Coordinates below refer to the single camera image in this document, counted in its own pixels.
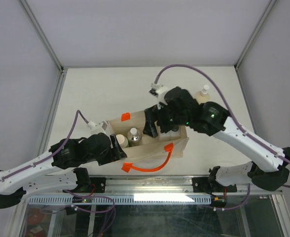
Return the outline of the cream pump lotion bottle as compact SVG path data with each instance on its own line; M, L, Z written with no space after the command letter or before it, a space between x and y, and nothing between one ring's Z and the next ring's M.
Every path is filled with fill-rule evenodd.
M203 89L198 91L195 94L195 99L199 104L206 103L210 100L210 95L209 95L209 89L210 87L206 84L203 86Z

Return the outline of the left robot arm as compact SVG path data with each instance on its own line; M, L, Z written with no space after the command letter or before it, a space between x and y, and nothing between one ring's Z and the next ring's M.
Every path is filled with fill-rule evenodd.
M13 207L27 197L45 192L87 191L91 180L82 165L95 161L101 166L124 158L127 155L114 134L63 139L27 163L0 170L0 209Z

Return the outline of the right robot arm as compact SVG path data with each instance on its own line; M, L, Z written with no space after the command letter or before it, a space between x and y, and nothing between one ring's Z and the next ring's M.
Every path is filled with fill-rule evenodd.
M186 89L153 84L149 92L156 97L157 103L144 111L144 134L156 138L158 133L187 126L229 144L250 159L242 165L210 169L208 187L211 190L254 184L263 190L275 191L288 181L290 171L286 166L290 161L290 147L273 146L237 125L233 115L221 105L215 102L199 104Z

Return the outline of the white bottle black cap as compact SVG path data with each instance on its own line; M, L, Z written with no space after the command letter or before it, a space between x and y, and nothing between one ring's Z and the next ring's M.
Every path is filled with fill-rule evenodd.
M171 139L179 139L181 136L181 130L179 126L174 126L172 130L170 131L170 137Z
M171 139L171 134L170 132L167 132L167 133L160 133L158 135L158 140L160 142L164 142L164 141L169 141Z

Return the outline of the beige canvas tote bag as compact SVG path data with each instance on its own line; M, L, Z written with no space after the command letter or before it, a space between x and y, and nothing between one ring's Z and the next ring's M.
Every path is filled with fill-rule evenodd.
M143 131L145 125L145 113L143 111L134 113L125 113L118 118L109 121L113 132L127 136L128 131L135 127L140 132ZM181 136L179 139L170 139L169 141L160 142L158 137L151 138L142 134L141 143L138 146L124 148L127 158L123 159L122 170L128 173L131 170L138 172L157 172L161 170L170 160L170 158L181 158L183 151L189 140L185 126L180 126ZM155 164L154 167L141 168L138 163L150 159L151 161L164 158L165 161L161 165Z

